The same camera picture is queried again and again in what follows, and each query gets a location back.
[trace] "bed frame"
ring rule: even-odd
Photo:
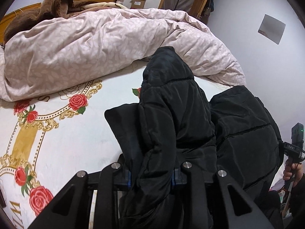
[[[3,19],[0,21],[0,43],[3,42],[4,31],[5,31],[6,27],[18,14],[22,13],[23,11],[29,10],[29,9],[40,8],[40,6],[41,6],[41,3],[31,4],[31,5],[19,8],[15,11],[5,15],[3,17]]]

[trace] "fuzzy brown blanket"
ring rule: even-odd
[[[40,8],[24,11],[10,22],[4,31],[3,45],[5,45],[6,42],[9,41],[15,34],[21,31],[30,30],[43,20],[50,20],[58,17],[68,19],[79,14],[79,12],[69,13],[68,9],[75,11],[75,8],[91,3],[97,2],[86,0],[44,0]]]

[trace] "black sleeve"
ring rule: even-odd
[[[305,175],[299,181],[298,185],[296,185],[291,190],[291,199],[290,199],[290,212],[294,217],[301,206],[305,203]]]

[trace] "black jacket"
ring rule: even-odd
[[[120,202],[122,228],[179,228],[183,208],[170,192],[185,160],[214,174],[226,170],[258,204],[283,162],[279,129],[244,86],[207,101],[172,47],[159,48],[143,72],[139,104],[105,112],[132,172]]]

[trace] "metal screw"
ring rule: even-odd
[[[112,169],[118,169],[118,168],[121,167],[121,165],[120,165],[119,163],[113,163],[113,164],[111,165],[111,167],[112,167]]]
[[[76,175],[77,175],[78,177],[84,177],[84,176],[86,175],[86,172],[83,171],[83,170],[80,170],[79,172],[76,173]]]
[[[225,170],[219,170],[218,175],[221,177],[225,177],[227,175],[227,172]]]
[[[189,169],[192,167],[192,164],[190,162],[184,162],[183,167]]]

